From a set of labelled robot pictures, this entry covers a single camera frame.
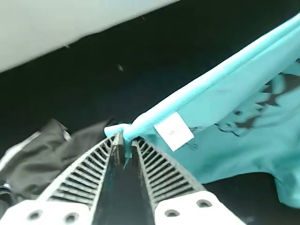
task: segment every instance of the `white label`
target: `white label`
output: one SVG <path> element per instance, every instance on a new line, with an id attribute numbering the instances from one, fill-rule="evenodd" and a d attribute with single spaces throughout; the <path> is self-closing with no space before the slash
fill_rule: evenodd
<path id="1" fill-rule="evenodd" d="M 176 151 L 194 138 L 193 133 L 177 112 L 154 125 L 154 128 L 172 151 Z"/>

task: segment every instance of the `teal cloth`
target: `teal cloth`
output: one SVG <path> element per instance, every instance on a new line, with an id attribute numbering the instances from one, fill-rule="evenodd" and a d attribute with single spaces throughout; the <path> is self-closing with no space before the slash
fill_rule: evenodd
<path id="1" fill-rule="evenodd" d="M 182 87 L 131 125 L 106 127 L 141 136 L 208 183 L 267 172 L 278 197 L 300 208 L 300 14 Z M 171 151 L 154 125 L 178 112 L 194 138 Z"/>

